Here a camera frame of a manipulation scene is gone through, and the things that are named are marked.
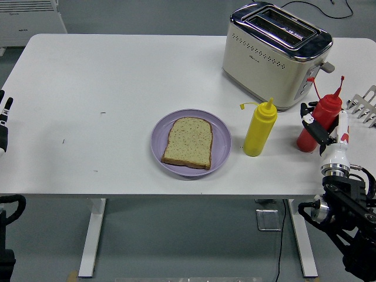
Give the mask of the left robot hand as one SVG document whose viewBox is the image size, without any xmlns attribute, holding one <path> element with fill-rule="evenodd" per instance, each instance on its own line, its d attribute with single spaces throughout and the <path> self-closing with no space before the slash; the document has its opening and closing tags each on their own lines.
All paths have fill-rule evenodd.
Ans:
<svg viewBox="0 0 376 282">
<path fill-rule="evenodd" d="M 6 123 L 8 121 L 8 114 L 13 104 L 13 101 L 14 99 L 12 97 L 9 97 L 5 103 L 3 110 L 1 111 L 1 156 L 5 154 L 8 147 L 8 128 L 6 126 Z"/>
</svg>

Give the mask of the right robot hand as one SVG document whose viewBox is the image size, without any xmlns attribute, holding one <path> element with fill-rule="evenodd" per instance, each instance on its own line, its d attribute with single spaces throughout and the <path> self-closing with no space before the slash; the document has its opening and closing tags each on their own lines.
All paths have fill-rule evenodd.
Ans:
<svg viewBox="0 0 376 282">
<path fill-rule="evenodd" d="M 320 145 L 321 173 L 324 176 L 344 176 L 350 172 L 350 162 L 347 158 L 349 144 L 348 115 L 344 110 L 339 111 L 333 121 L 332 131 L 325 129 L 312 116 L 313 108 L 306 103 L 301 104 L 300 116 L 308 134 Z"/>
</svg>

